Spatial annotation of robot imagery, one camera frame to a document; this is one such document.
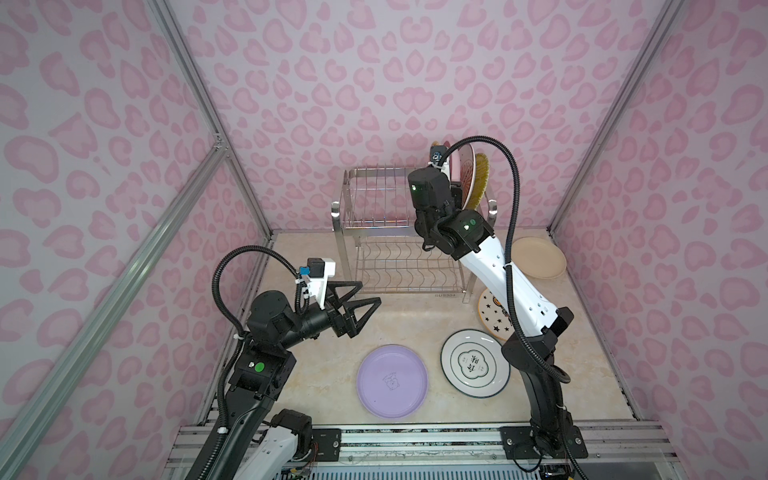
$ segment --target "dish rack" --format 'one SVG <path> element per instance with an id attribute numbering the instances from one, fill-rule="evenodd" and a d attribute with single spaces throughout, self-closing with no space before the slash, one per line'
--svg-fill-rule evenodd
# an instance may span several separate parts
<path id="1" fill-rule="evenodd" d="M 345 170 L 331 202 L 331 218 L 344 277 L 362 282 L 364 293 L 463 293 L 469 302 L 477 277 L 438 249 L 425 252 L 413 226 L 408 174 L 415 167 Z M 496 199 L 490 186 L 481 205 L 491 227 Z M 355 242 L 354 270 L 346 237 Z"/>

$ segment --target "white plate with star pattern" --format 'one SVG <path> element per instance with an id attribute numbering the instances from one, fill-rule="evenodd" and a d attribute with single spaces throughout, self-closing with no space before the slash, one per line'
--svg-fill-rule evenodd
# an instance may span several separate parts
<path id="1" fill-rule="evenodd" d="M 456 389 L 476 399 L 501 392 L 509 382 L 511 367 L 502 346 L 480 330 L 459 330 L 443 344 L 442 371 Z"/>
<path id="2" fill-rule="evenodd" d="M 478 314 L 480 323 L 488 330 L 488 333 L 501 340 L 502 343 L 512 336 L 515 329 L 512 322 L 509 321 L 509 314 L 506 307 L 496 300 L 491 290 L 483 290 L 480 300 L 478 300 Z"/>

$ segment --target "yellow plate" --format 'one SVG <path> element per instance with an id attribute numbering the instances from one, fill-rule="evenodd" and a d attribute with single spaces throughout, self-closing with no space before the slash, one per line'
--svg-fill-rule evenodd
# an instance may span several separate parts
<path id="1" fill-rule="evenodd" d="M 523 237 L 516 240 L 510 255 L 521 272 L 534 278 L 555 278 L 565 271 L 565 255 L 543 238 Z"/>

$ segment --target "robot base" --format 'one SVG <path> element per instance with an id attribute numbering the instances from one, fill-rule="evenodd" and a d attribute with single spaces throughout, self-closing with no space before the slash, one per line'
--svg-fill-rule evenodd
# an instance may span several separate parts
<path id="1" fill-rule="evenodd" d="M 531 437 L 531 427 L 501 427 L 502 445 L 507 460 L 538 460 L 541 454 L 534 448 L 534 441 Z M 568 442 L 568 448 L 575 458 L 587 458 L 587 446 L 584 444 L 584 438 L 581 436 L 581 430 L 577 426 L 572 426 L 570 432 L 565 436 Z M 555 452 L 552 458 L 564 458 L 565 450 L 561 449 Z"/>

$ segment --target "pink patterned backdrop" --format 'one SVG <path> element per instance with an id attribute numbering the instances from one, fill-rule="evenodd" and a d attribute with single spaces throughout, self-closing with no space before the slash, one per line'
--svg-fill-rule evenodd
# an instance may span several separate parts
<path id="1" fill-rule="evenodd" d="M 330 226 L 341 169 L 470 134 L 513 147 L 520 224 L 547 225 L 663 2 L 171 3 L 271 227 L 296 229 Z"/>
<path id="2" fill-rule="evenodd" d="M 20 478 L 157 478 L 179 427 L 201 407 L 230 333 L 211 275 L 227 252 L 258 242 L 222 165 Z M 221 296 L 233 311 L 255 260 L 241 255 L 224 271 Z"/>
<path id="3" fill-rule="evenodd" d="M 141 0 L 0 12 L 2 435 L 212 138 Z"/>
<path id="4" fill-rule="evenodd" d="M 692 2 L 558 233 L 691 480 L 768 478 L 766 25 Z"/>

